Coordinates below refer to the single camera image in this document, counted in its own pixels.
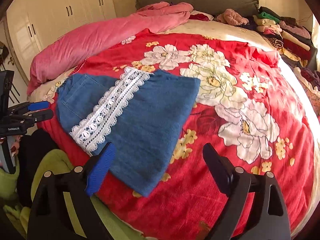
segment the metal screw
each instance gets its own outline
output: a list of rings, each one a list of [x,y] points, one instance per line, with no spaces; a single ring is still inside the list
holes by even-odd
[[[236,167],[235,170],[238,173],[243,173],[244,172],[243,168],[241,168],[241,167]]]
[[[75,167],[75,172],[76,173],[80,173],[81,171],[83,171],[83,168],[81,166]]]
[[[46,171],[44,173],[44,176],[47,178],[47,177],[50,177],[51,176],[51,171]]]
[[[273,174],[271,171],[268,171],[268,172],[267,172],[267,176],[268,176],[269,178],[273,178],[273,177],[274,177],[274,174]]]

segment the pink duvet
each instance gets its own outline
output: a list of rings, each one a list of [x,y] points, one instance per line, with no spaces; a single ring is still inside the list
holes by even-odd
[[[188,21],[192,5],[180,3],[169,6],[166,2],[149,5],[124,18],[83,25],[49,45],[36,55],[30,67],[27,94],[48,80],[78,65],[87,57],[148,28],[153,33],[172,29]]]

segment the red floral blanket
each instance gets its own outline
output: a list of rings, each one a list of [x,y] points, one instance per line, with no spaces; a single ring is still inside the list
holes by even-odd
[[[107,175],[98,196],[113,213],[144,236],[203,239],[227,200],[202,158],[203,145],[210,142],[234,166],[255,174],[272,171],[284,195],[291,229],[298,225],[314,182],[314,142],[303,106],[277,67],[277,52],[201,35],[156,35],[144,30],[86,59],[76,71],[119,78],[127,65],[199,78],[201,85],[168,169],[149,197]],[[88,160],[56,117],[41,126],[74,165]],[[252,200],[251,195],[235,234],[244,229]]]

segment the lace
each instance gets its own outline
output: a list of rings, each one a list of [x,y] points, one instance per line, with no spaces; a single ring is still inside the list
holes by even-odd
[[[133,67],[126,67],[115,86],[111,87],[93,108],[87,118],[72,128],[70,135],[89,155],[98,148],[98,144],[105,141],[110,134],[111,127],[122,114],[122,109],[128,106],[133,93],[148,80],[148,72]]]

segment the blue gripper pad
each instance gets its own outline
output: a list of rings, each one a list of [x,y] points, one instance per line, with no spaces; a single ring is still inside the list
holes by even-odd
[[[113,162],[116,155],[116,147],[113,143],[110,143],[108,147],[103,148],[99,154],[99,160],[91,170],[87,178],[87,187],[85,192],[88,196],[92,196],[98,192],[107,172]]]
[[[41,102],[36,102],[28,106],[29,111],[37,111],[41,109],[46,109],[48,108],[50,103],[48,101],[41,101]]]

